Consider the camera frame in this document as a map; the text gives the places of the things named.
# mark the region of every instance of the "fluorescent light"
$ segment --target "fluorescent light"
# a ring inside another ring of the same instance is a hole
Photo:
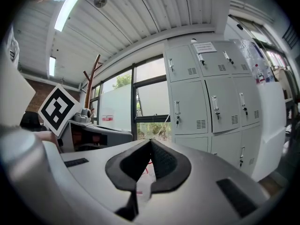
[[[65,0],[64,4],[61,7],[60,13],[58,14],[58,17],[56,19],[56,23],[54,26],[56,30],[60,32],[62,31],[62,29],[65,26],[66,20],[69,17],[69,14],[77,1],[78,0]]]
[[[50,57],[49,59],[49,75],[54,76],[56,58]]]

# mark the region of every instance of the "locker door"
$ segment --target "locker door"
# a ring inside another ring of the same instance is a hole
[[[171,83],[175,134],[207,133],[207,112],[201,82]]]
[[[208,148],[207,137],[175,138],[175,143],[178,145],[194,148],[205,152],[207,152]]]
[[[212,132],[238,128],[239,101],[231,78],[208,79],[206,85],[210,98]]]
[[[241,51],[238,49],[238,47],[233,42],[216,42],[215,46],[222,50],[223,52],[226,52],[228,57],[232,59],[233,64],[227,60],[227,66],[231,70],[232,74],[250,74],[250,68],[248,67],[248,64],[246,62],[246,59],[244,58]]]
[[[235,77],[234,83],[240,97],[242,126],[259,122],[261,113],[260,98],[254,78]]]
[[[198,70],[188,46],[175,47],[166,52],[170,81],[198,78]]]
[[[224,57],[223,52],[219,52],[218,50],[217,52],[205,52],[201,53],[201,56],[204,60],[204,64],[202,64],[199,55],[197,55],[197,58],[199,60],[200,68],[204,77],[226,75],[230,73],[227,67],[227,60]]]
[[[235,167],[240,165],[241,132],[212,137],[211,153]]]
[[[260,141],[261,141],[260,126],[242,131],[240,159],[243,161],[243,163],[240,169],[249,176],[252,175],[257,160]]]

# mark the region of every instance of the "corrugated metal ceiling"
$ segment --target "corrugated metal ceiling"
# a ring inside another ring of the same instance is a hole
[[[29,4],[15,22],[20,45],[19,63],[46,74],[46,42],[58,2]],[[79,0],[62,32],[52,38],[55,78],[79,84],[90,73],[96,55],[100,62],[131,44],[158,32],[211,22],[212,0],[107,0],[96,8],[93,0]]]

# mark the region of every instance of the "wooden coat rack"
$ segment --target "wooden coat rack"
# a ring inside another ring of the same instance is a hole
[[[87,75],[86,71],[84,71],[84,75],[86,79],[88,80],[88,89],[86,91],[86,96],[85,96],[85,102],[84,102],[84,107],[85,108],[90,108],[90,94],[92,91],[92,84],[93,84],[93,79],[94,79],[94,73],[103,65],[102,63],[99,62],[100,59],[100,54],[97,55],[92,72],[90,74],[90,77]]]

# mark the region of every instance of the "brick wall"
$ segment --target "brick wall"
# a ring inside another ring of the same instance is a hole
[[[47,98],[49,93],[53,90],[55,86],[43,83],[43,82],[36,82],[33,80],[26,79],[27,82],[30,84],[30,86],[35,90],[36,94],[34,95],[33,99],[29,103],[27,107],[27,111],[31,112],[38,112],[40,106],[44,102],[44,100]],[[80,93],[72,90],[67,90],[67,92],[75,98],[77,101],[79,101]]]

